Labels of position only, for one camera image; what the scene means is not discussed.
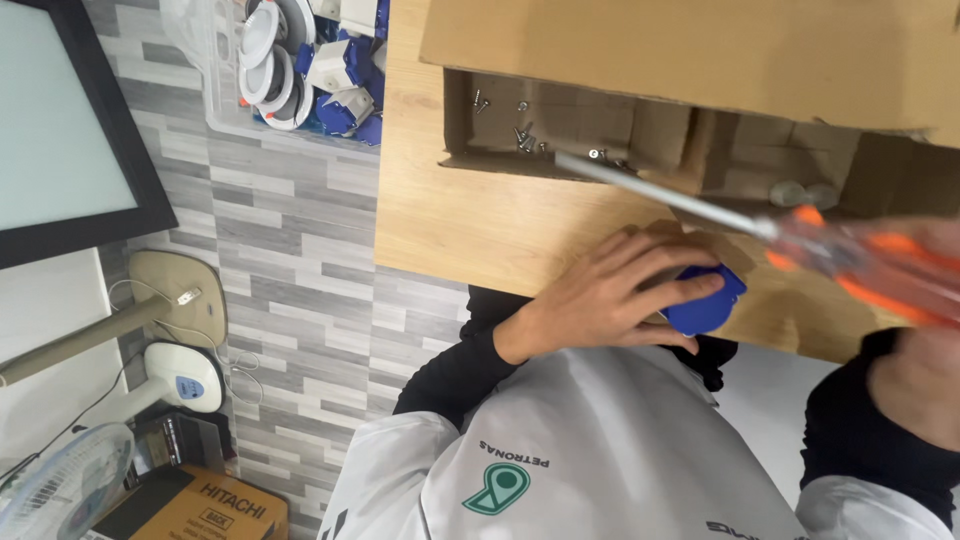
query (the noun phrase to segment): gray tile floor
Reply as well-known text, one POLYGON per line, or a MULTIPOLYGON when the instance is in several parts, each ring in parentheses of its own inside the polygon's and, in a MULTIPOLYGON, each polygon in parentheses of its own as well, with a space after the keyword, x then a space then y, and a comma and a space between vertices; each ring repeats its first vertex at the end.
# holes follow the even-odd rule
POLYGON ((232 404, 240 478, 285 497, 291 537, 312 540, 354 430, 389 414, 406 380, 458 340, 467 288, 373 264, 375 151, 213 132, 158 0, 84 3, 180 220, 129 248, 218 268, 227 352, 258 354, 265 389, 261 405, 232 404))

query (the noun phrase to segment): cable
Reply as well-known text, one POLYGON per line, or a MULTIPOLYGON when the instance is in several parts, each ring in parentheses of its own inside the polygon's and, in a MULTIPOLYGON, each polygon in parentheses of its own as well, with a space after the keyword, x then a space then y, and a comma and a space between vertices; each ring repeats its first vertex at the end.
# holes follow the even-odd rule
POLYGON ((30 465, 30 464, 33 463, 35 460, 37 460, 37 459, 40 457, 41 454, 43 454, 44 452, 46 452, 48 448, 50 448, 51 446, 53 446, 53 444, 54 444, 55 442, 57 442, 57 439, 59 439, 61 435, 63 435, 64 433, 66 433, 67 430, 70 430, 71 428, 73 428, 74 426, 76 426, 76 425, 77 425, 77 422, 79 422, 80 419, 81 419, 91 408, 97 406, 101 401, 103 401, 103 400, 106 399, 107 396, 110 395, 110 392, 112 392, 113 389, 117 387, 117 383, 120 382, 120 377, 123 376, 123 371, 124 371, 124 369, 127 368, 127 366, 130 364, 130 362, 132 362, 133 359, 137 357, 137 355, 139 355, 139 353, 136 353, 136 354, 132 355, 131 357, 127 358, 127 360, 123 363, 123 365, 120 366, 120 371, 117 373, 117 376, 113 379, 113 384, 110 386, 110 389, 107 390, 107 392, 104 393, 103 396, 100 396, 100 399, 99 399, 99 400, 93 402, 89 407, 85 408, 80 414, 78 414, 77 417, 74 418, 73 421, 70 422, 70 424, 68 424, 66 428, 63 428, 63 430, 61 430, 60 433, 57 433, 57 436, 54 437, 53 439, 51 439, 51 441, 48 442, 48 443, 46 444, 46 446, 44 446, 43 448, 41 448, 41 449, 39 450, 39 452, 34 452, 33 454, 30 454, 30 455, 24 457, 19 463, 17 463, 16 465, 13 465, 13 466, 11 467, 11 469, 9 469, 6 473, 0 475, 0 479, 5 478, 6 476, 10 476, 10 477, 9 477, 7 480, 5 480, 2 484, 0 484, 0 492, 2 492, 3 490, 7 489, 7 484, 10 483, 11 479, 13 479, 13 477, 16 475, 16 473, 19 473, 20 471, 22 471, 23 469, 25 469, 25 468, 27 467, 27 465, 30 465))
MULTIPOLYGON (((136 283, 136 284, 138 284, 138 285, 145 286, 145 287, 147 287, 148 289, 154 291, 156 294, 160 295, 164 300, 166 300, 166 301, 169 302, 170 304, 172 304, 172 305, 174 305, 174 306, 177 305, 177 303, 174 302, 173 300, 171 300, 171 298, 170 298, 169 296, 163 294, 162 292, 156 290, 155 288, 147 285, 147 284, 144 283, 144 282, 139 282, 139 281, 137 281, 137 280, 120 280, 119 282, 115 282, 113 285, 110 286, 109 289, 107 289, 107 302, 110 304, 110 307, 112 307, 113 309, 115 309, 115 310, 117 310, 117 311, 119 311, 120 308, 118 308, 117 306, 114 306, 114 305, 113 305, 113 301, 110 299, 110 293, 113 292, 113 288, 114 288, 114 287, 116 287, 118 284, 124 283, 124 282, 136 283)), ((254 384, 257 385, 257 387, 260 388, 260 399, 258 399, 258 400, 255 401, 255 402, 248 402, 247 400, 241 398, 239 395, 237 395, 236 392, 233 391, 233 388, 231 388, 231 385, 230 385, 230 384, 226 384, 227 390, 229 390, 230 394, 232 394, 234 398, 240 400, 241 402, 243 402, 243 403, 245 403, 245 404, 247 404, 247 405, 260 405, 260 404, 263 403, 263 395, 264 395, 263 384, 261 384, 260 381, 257 380, 256 377, 254 377, 254 376, 250 373, 251 371, 254 371, 255 369, 257 369, 257 368, 260 367, 260 357, 259 357, 259 356, 255 355, 254 353, 251 353, 250 351, 241 351, 240 354, 237 355, 236 360, 234 360, 233 362, 230 362, 230 361, 229 361, 229 356, 228 356, 228 358, 227 358, 228 361, 224 361, 222 358, 220 358, 220 354, 217 353, 217 344, 214 343, 213 339, 210 338, 209 335, 206 335, 205 333, 203 333, 203 332, 201 332, 201 331, 190 330, 190 329, 186 329, 186 328, 180 328, 180 327, 174 326, 174 325, 172 325, 172 324, 170 324, 170 323, 165 323, 165 322, 160 321, 160 320, 157 320, 157 319, 154 319, 154 322, 157 323, 157 324, 159 324, 159 325, 162 325, 162 328, 164 329, 164 331, 167 332, 167 335, 169 335, 170 337, 172 337, 172 338, 174 339, 174 341, 177 341, 178 343, 183 343, 183 340, 182 340, 182 339, 179 339, 178 337, 176 337, 175 335, 173 335, 172 332, 170 332, 169 330, 167 330, 168 328, 173 329, 173 330, 176 330, 176 331, 189 331, 189 332, 193 332, 193 333, 197 333, 197 334, 199 334, 199 335, 202 335, 202 336, 204 337, 204 339, 206 339, 207 341, 210 342, 210 348, 213 350, 213 357, 217 359, 217 363, 219 363, 220 365, 222 365, 222 366, 224 366, 225 368, 227 368, 227 369, 229 370, 229 372, 230 372, 231 375, 233 375, 234 373, 242 373, 242 374, 246 375, 248 378, 250 378, 250 380, 253 381, 254 384), (245 365, 243 365, 243 364, 240 363, 240 358, 243 357, 243 355, 253 356, 253 361, 255 362, 255 364, 253 365, 253 367, 245 366, 245 365)))

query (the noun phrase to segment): electric fan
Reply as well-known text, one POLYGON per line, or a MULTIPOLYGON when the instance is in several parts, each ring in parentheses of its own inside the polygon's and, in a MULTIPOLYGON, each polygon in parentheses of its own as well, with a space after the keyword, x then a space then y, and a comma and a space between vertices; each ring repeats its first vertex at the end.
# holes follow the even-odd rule
POLYGON ((12 480, 0 491, 0 538, 79 539, 116 502, 132 451, 127 426, 103 424, 12 480))

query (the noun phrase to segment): wooden table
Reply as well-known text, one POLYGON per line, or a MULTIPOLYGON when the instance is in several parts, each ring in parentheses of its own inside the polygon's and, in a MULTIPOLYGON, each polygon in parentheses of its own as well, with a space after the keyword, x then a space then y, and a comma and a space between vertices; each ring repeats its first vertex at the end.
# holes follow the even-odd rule
MULTIPOLYGON (((377 264, 534 296, 604 236, 673 214, 618 187, 440 167, 443 71, 420 63, 429 0, 391 6, 377 264)), ((843 362, 870 331, 905 324, 826 278, 773 268, 743 234, 704 235, 748 285, 714 335, 843 362)))

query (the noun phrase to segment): black sleeve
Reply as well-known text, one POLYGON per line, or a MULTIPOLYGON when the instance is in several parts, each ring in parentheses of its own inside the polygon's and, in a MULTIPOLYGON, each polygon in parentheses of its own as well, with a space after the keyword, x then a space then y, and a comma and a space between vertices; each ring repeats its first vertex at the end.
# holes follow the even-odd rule
POLYGON ((897 335, 898 329, 868 335, 860 354, 810 393, 800 487, 825 476, 866 480, 912 498, 952 528, 950 489, 960 483, 960 453, 933 446, 883 416, 867 390, 870 365, 893 351, 897 335))
POLYGON ((400 392, 394 414, 428 410, 459 430, 464 415, 516 371, 496 353, 493 328, 469 335, 427 362, 400 392))

